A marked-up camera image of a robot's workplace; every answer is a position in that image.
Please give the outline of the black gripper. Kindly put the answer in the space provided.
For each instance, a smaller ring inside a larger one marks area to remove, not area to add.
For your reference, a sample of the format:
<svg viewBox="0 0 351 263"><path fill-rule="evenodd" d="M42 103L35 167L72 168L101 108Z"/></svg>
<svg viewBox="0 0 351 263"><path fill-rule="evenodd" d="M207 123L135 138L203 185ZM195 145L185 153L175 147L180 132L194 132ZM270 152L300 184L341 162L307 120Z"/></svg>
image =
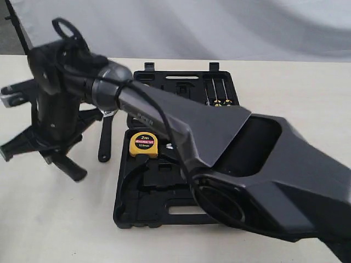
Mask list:
<svg viewBox="0 0 351 263"><path fill-rule="evenodd" d="M15 155L39 152L48 163L74 164L67 154L95 121L102 120L100 110L80 111L77 97L43 90L32 92L29 102L31 125L1 146L1 156L9 162Z"/></svg>

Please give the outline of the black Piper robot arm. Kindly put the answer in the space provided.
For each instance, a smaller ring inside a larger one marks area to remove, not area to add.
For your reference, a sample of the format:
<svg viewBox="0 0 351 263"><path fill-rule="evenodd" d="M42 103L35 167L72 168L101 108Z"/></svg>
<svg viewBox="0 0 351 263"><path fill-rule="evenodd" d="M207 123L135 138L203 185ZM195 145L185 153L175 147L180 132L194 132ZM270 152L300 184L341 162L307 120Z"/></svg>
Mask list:
<svg viewBox="0 0 351 263"><path fill-rule="evenodd" d="M218 222L285 241L317 238L350 262L350 169L286 119L150 87L81 38L33 48L27 60L33 79L1 89L6 107L32 105L32 124L1 146L6 161L38 151L81 181L87 172L68 151L104 111L122 110L171 142L196 202Z"/></svg>

